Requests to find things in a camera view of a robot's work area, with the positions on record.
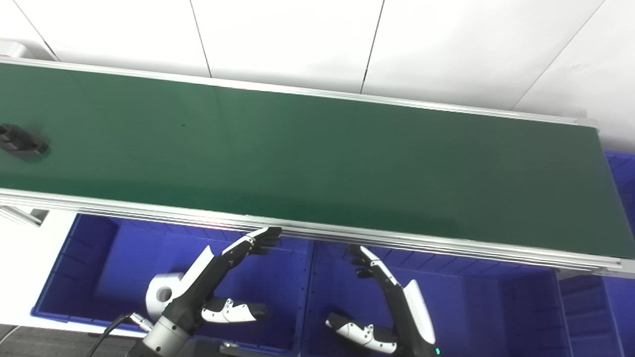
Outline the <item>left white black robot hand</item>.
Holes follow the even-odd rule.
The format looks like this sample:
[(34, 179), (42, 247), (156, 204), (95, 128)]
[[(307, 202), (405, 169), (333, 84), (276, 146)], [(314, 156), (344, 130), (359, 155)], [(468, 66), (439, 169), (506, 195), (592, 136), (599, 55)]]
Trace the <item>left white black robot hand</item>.
[(187, 283), (179, 296), (172, 298), (159, 318), (172, 330), (188, 335), (203, 323), (244, 323), (268, 318), (264, 303), (238, 302), (229, 297), (215, 297), (215, 290), (231, 269), (248, 255), (266, 255), (278, 244), (283, 229), (265, 227), (247, 233), (222, 253), (212, 257), (203, 267), (194, 270), (192, 282)]

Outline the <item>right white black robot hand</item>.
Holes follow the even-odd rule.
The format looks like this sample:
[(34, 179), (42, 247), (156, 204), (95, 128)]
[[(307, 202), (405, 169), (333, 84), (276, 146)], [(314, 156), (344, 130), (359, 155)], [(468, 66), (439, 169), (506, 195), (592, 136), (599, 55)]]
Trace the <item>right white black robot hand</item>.
[(417, 280), (402, 285), (381, 258), (362, 245), (350, 244), (347, 252), (357, 266), (358, 278), (374, 278), (383, 291), (393, 320), (391, 329), (363, 324), (332, 312), (325, 325), (352, 344), (393, 357), (438, 357), (435, 328)]

